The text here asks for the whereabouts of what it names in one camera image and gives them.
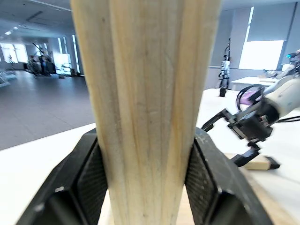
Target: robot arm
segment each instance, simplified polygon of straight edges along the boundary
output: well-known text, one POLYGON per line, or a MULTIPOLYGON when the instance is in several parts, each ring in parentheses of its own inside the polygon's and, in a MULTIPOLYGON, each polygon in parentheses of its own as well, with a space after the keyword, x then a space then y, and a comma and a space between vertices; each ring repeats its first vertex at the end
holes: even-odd
POLYGON ((286 76, 268 87, 262 94, 259 90, 252 96, 254 96, 254 104, 246 110, 231 115, 224 109, 202 127, 208 132, 217 120, 224 118, 229 123, 228 127, 240 139, 248 140, 250 150, 232 158, 237 166, 243 166, 258 156, 260 148, 257 143, 264 142, 270 137, 273 131, 271 126, 295 108, 300 107, 300 77, 299 75, 286 76))

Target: black cable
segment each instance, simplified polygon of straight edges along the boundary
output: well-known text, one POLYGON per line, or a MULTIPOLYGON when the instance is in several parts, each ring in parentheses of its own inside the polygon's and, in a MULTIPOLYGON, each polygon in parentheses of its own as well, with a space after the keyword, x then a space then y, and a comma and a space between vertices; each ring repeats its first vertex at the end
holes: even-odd
POLYGON ((281 119, 278 120, 277 123, 290 123, 290 122, 297 122, 300 121, 300 116, 294 116, 294 117, 290 117, 290 118, 285 118, 285 119, 281 119))
MULTIPOLYGON (((253 84, 251 86, 248 86, 248 87, 245 87, 243 88, 237 95, 236 97, 236 107, 238 108, 239 111, 242 111, 241 108, 240 108, 240 100, 241 98, 243 97, 243 95, 251 88, 254 88, 254 87, 261 87, 260 84, 253 84)), ((264 91, 264 88, 261 89, 261 96, 263 95, 263 91, 264 91)), ((300 116, 294 116, 294 117, 289 117, 289 118, 285 118, 285 119, 281 119, 281 120, 278 120, 277 123, 290 123, 290 122, 297 122, 297 121, 300 121, 300 116)))
POLYGON ((240 100, 241 100, 241 98, 243 97, 243 95, 244 95, 249 89, 255 88, 255 87, 262 87, 262 85, 260 85, 260 84, 253 84, 253 85, 250 85, 250 86, 248 86, 248 87, 243 88, 243 89, 238 93, 238 95, 237 95, 237 97, 236 97, 235 103, 236 103, 236 107, 238 108, 239 111, 242 111, 241 108, 240 108, 240 100))

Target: wood grain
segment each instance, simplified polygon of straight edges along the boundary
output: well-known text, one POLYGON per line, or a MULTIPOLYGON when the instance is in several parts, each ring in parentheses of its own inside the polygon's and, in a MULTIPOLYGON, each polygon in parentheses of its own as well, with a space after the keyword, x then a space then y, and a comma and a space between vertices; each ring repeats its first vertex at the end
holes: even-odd
POLYGON ((261 204, 267 211, 274 225, 298 225, 295 219, 272 198, 262 186, 260 186, 251 174, 244 168, 241 169, 247 181, 251 185, 261 204))
POLYGON ((220 0, 71 0, 117 225, 176 223, 220 0))

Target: white tabletop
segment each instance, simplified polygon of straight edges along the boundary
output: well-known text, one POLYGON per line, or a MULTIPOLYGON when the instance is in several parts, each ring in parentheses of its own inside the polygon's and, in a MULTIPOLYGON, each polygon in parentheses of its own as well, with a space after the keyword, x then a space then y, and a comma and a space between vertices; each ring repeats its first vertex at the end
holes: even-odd
POLYGON ((252 84, 261 84, 261 85, 265 85, 265 86, 271 86, 273 83, 275 83, 276 81, 278 81, 277 79, 274 78, 258 78, 255 76, 248 76, 248 77, 244 77, 235 81, 231 81, 232 84, 248 84, 248 85, 252 85, 252 84))
MULTIPOLYGON (((225 98, 218 90, 204 91, 197 126, 224 108, 236 112, 237 92, 229 91, 225 98)), ((69 154, 80 137, 93 129, 86 125, 26 144, 0 151, 0 224, 14 225, 51 170, 69 154)), ((275 124, 273 135, 260 146, 261 153, 273 156, 280 169, 252 172, 258 181, 293 217, 300 221, 300 122, 275 124)), ((243 153, 248 148, 230 131, 225 121, 218 121, 209 132, 222 152, 243 153)))

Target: small wooden block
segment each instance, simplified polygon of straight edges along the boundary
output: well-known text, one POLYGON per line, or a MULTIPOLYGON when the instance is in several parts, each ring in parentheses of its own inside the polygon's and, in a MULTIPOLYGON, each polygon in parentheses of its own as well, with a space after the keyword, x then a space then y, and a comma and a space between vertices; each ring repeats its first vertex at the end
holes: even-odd
MULTIPOLYGON (((229 159, 233 158, 235 153, 225 153, 225 156, 229 159)), ((269 170, 271 162, 263 155, 259 155, 256 158, 248 162, 244 167, 248 170, 269 170)))

